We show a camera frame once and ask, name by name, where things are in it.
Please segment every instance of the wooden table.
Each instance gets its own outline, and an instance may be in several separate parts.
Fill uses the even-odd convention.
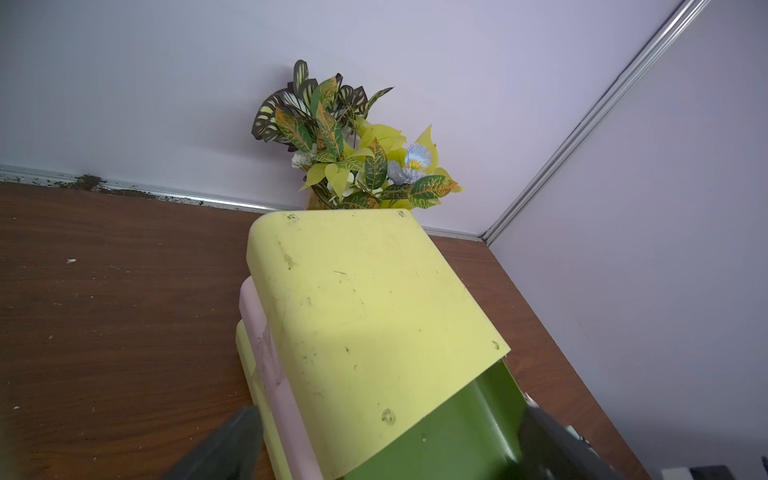
[[[257,217],[0,184],[3,462],[21,478],[156,478],[250,404],[234,332]],[[433,240],[520,387],[648,478],[487,246]],[[265,452],[256,478],[273,478]]]

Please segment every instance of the croton leaf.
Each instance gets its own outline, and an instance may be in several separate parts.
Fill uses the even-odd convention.
[[[341,168],[337,164],[318,164],[325,166],[328,185],[333,189],[337,197],[341,197],[349,180],[349,169]]]
[[[349,105],[352,107],[352,110],[356,114],[362,115],[362,113],[366,109],[367,101],[368,101],[368,96],[366,95],[365,88],[358,87],[352,91],[352,94],[349,96],[349,100],[347,101],[347,103],[349,103]]]
[[[336,100],[336,92],[339,90],[339,83],[336,77],[331,77],[323,83],[317,85],[315,91],[312,92],[312,98],[310,99],[310,110],[312,115],[316,116],[317,107],[322,105],[326,111],[329,111],[333,106],[333,102]]]
[[[323,178],[326,177],[326,166],[324,164],[314,164],[306,171],[306,182],[299,191],[304,190],[307,187],[312,187],[315,184],[320,183]]]
[[[288,137],[290,143],[296,145],[296,148],[304,152],[312,150],[314,143],[312,134],[302,121],[287,114],[282,108],[278,108],[275,112],[275,122],[283,135]]]
[[[273,141],[279,136],[280,130],[272,120],[275,118],[275,111],[283,104],[282,94],[287,89],[278,90],[266,98],[264,103],[256,112],[256,118],[253,119],[253,128],[250,133],[257,140]]]
[[[385,88],[384,90],[377,91],[370,100],[366,102],[366,106],[362,111],[362,115],[364,118],[368,117],[368,112],[370,111],[371,107],[374,103],[376,103],[377,100],[381,98],[382,95],[384,95],[386,92],[392,90],[394,87]]]
[[[345,210],[361,210],[364,208],[378,208],[379,202],[373,195],[360,191],[344,197],[339,202],[339,207]]]
[[[322,103],[317,105],[317,127],[320,135],[323,137],[326,149],[330,151],[335,158],[340,158],[344,152],[344,136],[341,133],[339,122],[326,112]]]
[[[336,163],[341,168],[346,168],[347,170],[353,170],[355,172],[362,171],[366,168],[365,157],[344,157]]]
[[[386,181],[386,153],[384,153],[384,149],[375,138],[369,148],[373,152],[373,156],[366,157],[366,187],[369,190],[375,190],[381,188]]]
[[[312,93],[317,88],[317,80],[314,78],[308,78],[304,81],[299,89],[299,97],[304,100],[304,104],[309,106],[312,104]]]
[[[310,77],[310,68],[306,66],[304,60],[297,60],[293,65],[293,93],[298,98],[301,98],[301,87],[304,82]]]
[[[456,182],[450,178],[443,177],[442,175],[428,175],[422,177],[413,184],[411,189],[411,201],[414,199],[419,200],[434,200],[440,197],[448,195],[453,187],[456,186]]]
[[[389,185],[386,190],[379,194],[382,200],[405,200],[411,193],[413,185]]]
[[[323,150],[317,152],[317,155],[312,157],[312,160],[324,164],[331,164],[336,161],[336,157],[334,157],[333,153],[329,152],[328,150]]]
[[[439,198],[423,199],[423,198],[410,197],[408,201],[411,202],[411,204],[414,207],[419,207],[419,208],[430,208],[440,204]]]

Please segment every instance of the lavender wall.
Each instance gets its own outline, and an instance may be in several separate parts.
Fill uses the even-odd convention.
[[[766,477],[767,84],[768,3],[714,0],[492,248],[656,478]]]
[[[290,156],[250,124],[303,58],[395,86],[374,123],[411,141],[434,124],[467,190],[418,218],[482,233],[678,1],[7,0],[0,164],[301,207]]]

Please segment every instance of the striped leaf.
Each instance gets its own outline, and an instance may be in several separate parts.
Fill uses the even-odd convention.
[[[410,197],[409,201],[414,207],[419,207],[419,208],[430,208],[440,204],[439,198],[429,198],[425,200],[422,198]]]
[[[444,197],[456,185],[456,182],[442,175],[428,175],[420,178],[411,189],[411,202],[415,205],[414,199],[436,200]]]
[[[312,134],[307,130],[306,125],[298,118],[287,114],[282,108],[275,112],[275,122],[277,127],[283,132],[290,143],[301,151],[308,152],[312,150]]]
[[[280,130],[273,123],[273,119],[275,118],[277,108],[283,105],[282,94],[284,91],[287,91],[287,88],[271,94],[261,104],[259,111],[256,112],[256,118],[253,119],[253,128],[251,128],[250,133],[257,140],[273,141],[280,136]]]
[[[373,156],[366,157],[365,184],[369,190],[375,190],[381,188],[386,181],[386,153],[379,141],[375,138],[371,142],[369,148],[373,152]]]
[[[301,98],[301,87],[310,77],[310,68],[306,66],[304,60],[297,60],[293,65],[293,93]]]
[[[303,117],[312,118],[310,108],[304,103],[301,95],[296,96],[292,91],[284,91],[282,94],[283,103]]]
[[[323,137],[326,149],[333,154],[334,158],[341,158],[344,152],[344,137],[339,123],[326,112],[322,103],[317,105],[315,119],[317,119],[317,127]]]
[[[323,164],[331,164],[336,161],[336,157],[334,157],[333,154],[328,150],[323,150],[317,152],[317,155],[312,157],[312,161],[320,162]]]
[[[304,100],[304,104],[309,106],[312,103],[312,93],[317,88],[317,80],[309,78],[299,88],[299,97]]]
[[[352,107],[353,112],[362,115],[366,109],[367,102],[368,96],[366,95],[366,90],[363,87],[358,87],[352,91],[347,103]]]
[[[336,77],[331,77],[323,83],[317,85],[312,92],[310,100],[310,111],[312,115],[317,115],[318,106],[322,105],[326,111],[330,111],[333,102],[336,101],[336,92],[339,90],[339,83]]]
[[[379,208],[379,202],[373,195],[360,191],[344,197],[339,202],[339,207],[345,210],[362,210],[366,208]]]
[[[376,101],[379,100],[382,97],[382,95],[384,95],[386,92],[392,90],[393,88],[394,87],[389,87],[389,88],[385,88],[384,90],[377,91],[371,97],[371,99],[366,102],[366,106],[365,106],[365,108],[364,108],[364,110],[362,112],[362,117],[363,118],[367,118],[368,117],[368,112],[371,109],[371,107],[373,106],[373,104],[376,103]]]
[[[413,185],[408,184],[389,185],[387,189],[379,195],[379,198],[382,200],[405,200],[411,193],[412,187]]]

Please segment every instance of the artificial flower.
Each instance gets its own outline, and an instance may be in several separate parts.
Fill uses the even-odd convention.
[[[387,174],[395,185],[414,184],[426,177],[425,169],[432,165],[432,152],[421,144],[413,144],[406,152],[403,166],[399,162],[387,162]]]

